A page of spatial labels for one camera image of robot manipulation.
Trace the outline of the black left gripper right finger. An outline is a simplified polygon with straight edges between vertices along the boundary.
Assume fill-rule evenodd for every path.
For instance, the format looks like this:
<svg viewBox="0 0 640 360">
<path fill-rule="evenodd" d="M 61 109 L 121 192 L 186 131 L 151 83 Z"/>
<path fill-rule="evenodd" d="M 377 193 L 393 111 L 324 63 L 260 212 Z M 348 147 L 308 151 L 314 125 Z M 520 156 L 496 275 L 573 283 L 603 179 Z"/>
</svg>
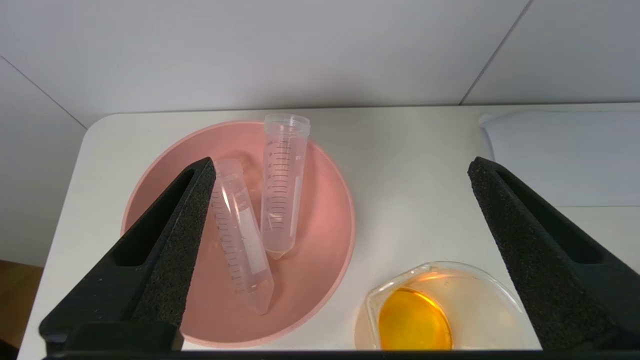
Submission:
<svg viewBox="0 0 640 360">
<path fill-rule="evenodd" d="M 502 165 L 467 174 L 542 349 L 637 351 L 639 274 Z"/>
</svg>

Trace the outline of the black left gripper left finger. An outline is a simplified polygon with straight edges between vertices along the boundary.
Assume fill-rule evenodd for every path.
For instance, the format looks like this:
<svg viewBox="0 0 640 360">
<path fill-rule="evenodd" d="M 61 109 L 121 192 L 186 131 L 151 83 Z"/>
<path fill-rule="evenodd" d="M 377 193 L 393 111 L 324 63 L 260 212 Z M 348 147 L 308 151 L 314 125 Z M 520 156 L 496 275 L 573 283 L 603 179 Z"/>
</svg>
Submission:
<svg viewBox="0 0 640 360">
<path fill-rule="evenodd" d="M 217 174 L 183 169 L 39 324 L 47 353 L 163 353 L 179 332 Z"/>
</svg>

